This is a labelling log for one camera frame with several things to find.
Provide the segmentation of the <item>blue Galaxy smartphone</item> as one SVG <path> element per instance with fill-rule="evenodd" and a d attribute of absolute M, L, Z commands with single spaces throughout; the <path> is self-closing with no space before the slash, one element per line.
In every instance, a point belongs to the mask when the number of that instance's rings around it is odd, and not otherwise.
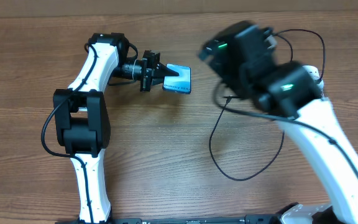
<path fill-rule="evenodd" d="M 174 72 L 178 73 L 177 77 L 165 77 L 163 82 L 163 90 L 172 91 L 182 94 L 191 93 L 191 68 L 175 65 L 175 64 L 166 64 L 166 67 Z"/>

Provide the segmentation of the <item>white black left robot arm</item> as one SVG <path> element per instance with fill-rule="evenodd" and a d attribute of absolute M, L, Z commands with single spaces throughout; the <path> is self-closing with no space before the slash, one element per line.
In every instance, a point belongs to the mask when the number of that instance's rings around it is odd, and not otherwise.
<path fill-rule="evenodd" d="M 162 64 L 160 54 L 146 50 L 142 57 L 128 55 L 135 46 L 123 33 L 95 33 L 85 44 L 88 53 L 81 72 L 66 89 L 53 95 L 54 120 L 62 157 L 73 163 L 80 194 L 80 214 L 75 223 L 113 223 L 107 196 L 104 155 L 111 138 L 111 125 L 104 98 L 112 78 L 122 85 L 140 83 L 140 91 L 162 85 L 165 91 L 189 94 L 190 67 Z"/>

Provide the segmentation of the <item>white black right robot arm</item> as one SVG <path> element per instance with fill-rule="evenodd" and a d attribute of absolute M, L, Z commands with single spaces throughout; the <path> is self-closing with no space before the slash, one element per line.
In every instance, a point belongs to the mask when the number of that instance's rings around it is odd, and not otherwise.
<path fill-rule="evenodd" d="M 358 155 L 323 95 L 320 76 L 297 61 L 275 62 L 276 35 L 249 21 L 206 41 L 199 58 L 236 98 L 252 100 L 254 117 L 277 123 L 306 157 L 329 202 L 292 203 L 273 215 L 248 215 L 246 223 L 358 223 Z"/>

